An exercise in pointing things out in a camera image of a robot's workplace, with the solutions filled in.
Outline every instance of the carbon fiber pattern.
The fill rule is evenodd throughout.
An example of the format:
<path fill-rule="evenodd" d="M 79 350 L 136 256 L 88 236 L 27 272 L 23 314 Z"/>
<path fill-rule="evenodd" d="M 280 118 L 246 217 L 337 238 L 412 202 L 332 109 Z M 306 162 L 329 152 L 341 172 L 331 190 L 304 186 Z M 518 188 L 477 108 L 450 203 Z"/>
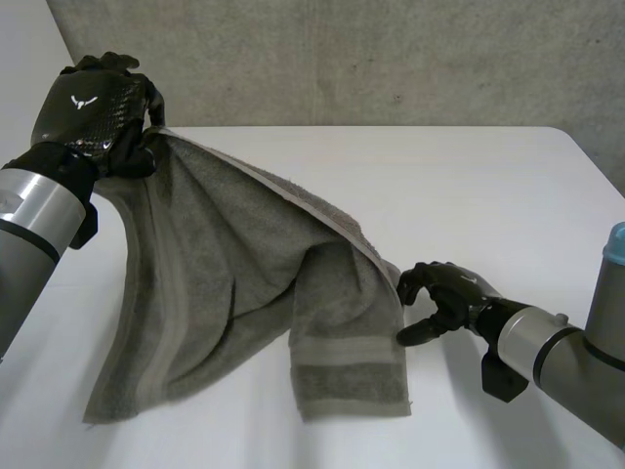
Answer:
<path fill-rule="evenodd" d="M 61 75 L 41 108 L 31 143 L 75 149 L 105 176 L 113 154 L 127 154 L 137 144 L 145 112 L 146 86 L 138 77 L 107 70 Z"/>

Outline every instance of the robotic hand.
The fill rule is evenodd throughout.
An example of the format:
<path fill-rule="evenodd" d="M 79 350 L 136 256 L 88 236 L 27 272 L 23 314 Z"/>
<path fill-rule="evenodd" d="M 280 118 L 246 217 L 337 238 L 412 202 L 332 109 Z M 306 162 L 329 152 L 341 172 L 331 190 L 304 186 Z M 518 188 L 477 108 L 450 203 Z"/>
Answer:
<path fill-rule="evenodd" d="M 421 345 L 460 327 L 470 329 L 489 345 L 481 363 L 484 392 L 508 403 L 524 391 L 527 379 L 500 360 L 497 341 L 505 322 L 528 306 L 502 298 L 484 278 L 451 263 L 419 263 L 403 273 L 397 288 L 401 303 L 413 305 L 422 288 L 430 293 L 437 312 L 400 331 L 399 345 Z"/>
<path fill-rule="evenodd" d="M 130 56 L 107 52 L 66 67 L 52 85 L 32 132 L 31 144 L 57 143 L 92 163 L 98 178 L 142 178 L 155 170 L 142 142 L 146 112 L 165 125 L 163 97 L 151 81 L 129 68 Z"/>
<path fill-rule="evenodd" d="M 586 330 L 565 315 L 503 298 L 479 275 L 453 264 L 417 264 L 401 275 L 397 293 L 413 305 L 426 288 L 431 317 L 397 334 L 404 346 L 425 344 L 461 327 L 488 343 L 482 388 L 508 403 L 529 381 L 625 450 L 625 224 L 617 225 Z"/>
<path fill-rule="evenodd" d="M 98 231 L 99 178 L 141 178 L 156 163 L 146 112 L 165 124 L 163 98 L 129 56 L 108 52 L 66 67 L 32 133 L 32 148 L 0 170 L 0 361 L 68 246 Z"/>

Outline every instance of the white background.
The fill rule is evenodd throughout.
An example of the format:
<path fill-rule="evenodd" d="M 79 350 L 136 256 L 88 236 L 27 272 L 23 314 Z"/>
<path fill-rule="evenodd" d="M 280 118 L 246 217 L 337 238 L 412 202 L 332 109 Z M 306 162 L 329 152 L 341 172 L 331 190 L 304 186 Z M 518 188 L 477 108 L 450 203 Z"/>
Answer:
<path fill-rule="evenodd" d="M 0 4 L 0 110 L 8 160 L 27 148 L 69 57 L 43 1 Z M 345 209 L 405 270 L 453 261 L 503 294 L 583 325 L 625 200 L 562 132 L 527 128 L 181 129 Z M 625 457 L 530 388 L 509 405 L 480 388 L 467 332 L 408 351 L 413 415 L 303 425 L 286 336 L 199 395 L 117 425 L 80 422 L 112 340 L 125 238 L 96 197 L 98 236 L 68 252 L 0 365 L 4 468 L 618 468 Z M 427 298 L 408 312 L 433 311 Z"/>

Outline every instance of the towel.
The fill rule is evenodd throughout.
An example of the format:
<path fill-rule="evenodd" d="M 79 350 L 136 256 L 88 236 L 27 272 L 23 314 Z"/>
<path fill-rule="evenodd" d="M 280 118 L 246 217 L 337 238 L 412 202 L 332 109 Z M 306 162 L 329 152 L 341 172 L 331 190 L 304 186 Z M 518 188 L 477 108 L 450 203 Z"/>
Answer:
<path fill-rule="evenodd" d="M 128 242 L 124 297 L 86 422 L 200 392 L 290 329 L 305 420 L 409 415 L 397 271 L 349 215 L 161 129 L 157 171 L 105 179 Z"/>

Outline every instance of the black band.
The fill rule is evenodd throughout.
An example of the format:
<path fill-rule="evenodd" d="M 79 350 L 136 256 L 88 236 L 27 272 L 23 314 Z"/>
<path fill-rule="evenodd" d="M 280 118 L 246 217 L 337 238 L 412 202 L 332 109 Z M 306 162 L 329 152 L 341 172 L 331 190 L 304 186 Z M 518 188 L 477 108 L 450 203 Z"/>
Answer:
<path fill-rule="evenodd" d="M 616 359 L 612 355 L 608 355 L 606 352 L 599 350 L 593 344 L 591 344 L 586 337 L 584 337 L 584 347 L 586 350 L 595 357 L 597 360 L 604 362 L 608 366 L 612 368 L 620 369 L 621 371 L 625 371 L 625 362 L 619 359 Z"/>
<path fill-rule="evenodd" d="M 564 339 L 567 335 L 578 331 L 581 331 L 581 329 L 578 327 L 567 327 L 566 329 L 561 329 L 556 332 L 549 338 L 547 342 L 545 342 L 545 345 L 543 345 L 543 348 L 540 349 L 540 352 L 538 352 L 538 355 L 536 356 L 536 361 L 534 362 L 533 378 L 534 384 L 536 386 L 540 388 L 540 373 L 542 372 L 543 364 L 545 363 L 545 360 L 547 359 L 547 356 L 552 351 L 552 349 L 556 347 L 556 344 L 558 344 L 558 342 Z"/>
<path fill-rule="evenodd" d="M 59 263 L 61 256 L 55 246 L 50 244 L 47 240 L 41 237 L 39 234 L 33 233 L 31 230 L 27 230 L 20 225 L 16 225 L 15 223 L 8 222 L 7 220 L 3 220 L 0 218 L 0 231 L 10 233 L 11 235 L 15 235 L 20 237 L 26 242 L 29 242 L 35 247 L 38 247 L 40 250 L 45 252 L 52 262 L 55 263 L 55 266 Z"/>

